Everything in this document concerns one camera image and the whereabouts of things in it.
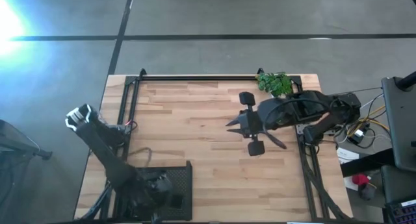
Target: potted plant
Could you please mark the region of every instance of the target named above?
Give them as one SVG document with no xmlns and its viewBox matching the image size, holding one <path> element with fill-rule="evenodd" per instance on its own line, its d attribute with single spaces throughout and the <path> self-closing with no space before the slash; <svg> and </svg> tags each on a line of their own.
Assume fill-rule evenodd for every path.
<svg viewBox="0 0 416 224">
<path fill-rule="evenodd" d="M 292 81 L 284 73 L 260 73 L 256 76 L 259 89 L 270 92 L 274 97 L 286 95 L 292 92 Z"/>
</svg>

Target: plastic plant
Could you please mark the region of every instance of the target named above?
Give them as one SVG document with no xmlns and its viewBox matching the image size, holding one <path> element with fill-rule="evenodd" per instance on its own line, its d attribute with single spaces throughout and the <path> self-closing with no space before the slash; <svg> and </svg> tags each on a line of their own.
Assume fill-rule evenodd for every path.
<svg viewBox="0 0 416 224">
<path fill-rule="evenodd" d="M 274 97 L 292 92 L 291 79 L 285 73 L 260 73 L 256 77 L 261 91 L 270 92 Z"/>
</svg>

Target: wooden table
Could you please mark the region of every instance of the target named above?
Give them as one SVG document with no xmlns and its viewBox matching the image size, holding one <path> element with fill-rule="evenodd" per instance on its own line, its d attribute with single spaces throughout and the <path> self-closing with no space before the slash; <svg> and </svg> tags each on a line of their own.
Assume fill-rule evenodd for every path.
<svg viewBox="0 0 416 224">
<path fill-rule="evenodd" d="M 317 75 L 301 78 L 305 90 L 320 90 Z M 125 75 L 111 75 L 107 81 L 101 113 L 110 124 L 117 122 L 124 81 Z M 226 131 L 226 123 L 244 108 L 240 92 L 254 93 L 257 103 L 270 98 L 254 81 L 142 81 L 139 90 L 138 128 L 132 133 L 130 151 L 153 149 L 150 166 L 184 166 L 191 161 L 192 221 L 310 220 L 294 127 L 270 131 L 288 149 L 261 136 L 266 153 L 256 157 L 248 155 L 249 140 Z M 128 162 L 143 166 L 146 157 L 132 155 Z M 335 146 L 323 143 L 318 159 L 326 190 L 352 216 Z M 86 165 L 75 217 L 93 205 L 104 183 L 103 166 L 93 155 Z M 314 197 L 320 214 L 316 191 Z"/>
</svg>

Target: concrete floor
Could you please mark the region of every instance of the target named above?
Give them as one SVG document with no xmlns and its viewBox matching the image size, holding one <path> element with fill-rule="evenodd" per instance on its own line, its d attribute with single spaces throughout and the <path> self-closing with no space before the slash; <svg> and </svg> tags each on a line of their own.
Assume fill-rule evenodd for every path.
<svg viewBox="0 0 416 224">
<path fill-rule="evenodd" d="M 0 0 L 1 9 L 14 13 L 6 19 L 18 19 L 2 25 L 0 33 L 117 35 L 125 2 Z M 416 33 L 415 13 L 412 0 L 134 0 L 126 35 Z M 16 196 L 21 202 L 12 207 L 19 213 L 11 212 L 5 223 L 70 220 L 88 148 L 65 127 L 64 116 L 83 103 L 99 106 L 115 42 L 0 43 L 0 119 L 54 153 L 49 161 L 31 161 Z M 382 77 L 411 73 L 415 51 L 416 39 L 124 42 L 115 74 L 140 68 L 151 74 L 257 68 L 318 73 L 322 91 L 330 94 L 381 86 Z M 366 103 L 379 93 L 358 96 Z M 387 147 L 378 140 L 365 152 Z M 355 217 L 380 220 L 379 210 L 354 194 L 350 198 Z"/>
</svg>

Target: bright light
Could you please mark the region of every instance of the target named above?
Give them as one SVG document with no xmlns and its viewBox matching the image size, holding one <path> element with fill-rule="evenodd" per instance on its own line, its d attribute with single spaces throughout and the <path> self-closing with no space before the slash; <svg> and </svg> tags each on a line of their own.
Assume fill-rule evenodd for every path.
<svg viewBox="0 0 416 224">
<path fill-rule="evenodd" d="M 24 35 L 19 17 L 13 12 L 6 0 L 0 0 L 0 55 L 15 51 L 21 43 L 10 42 L 14 36 Z"/>
</svg>

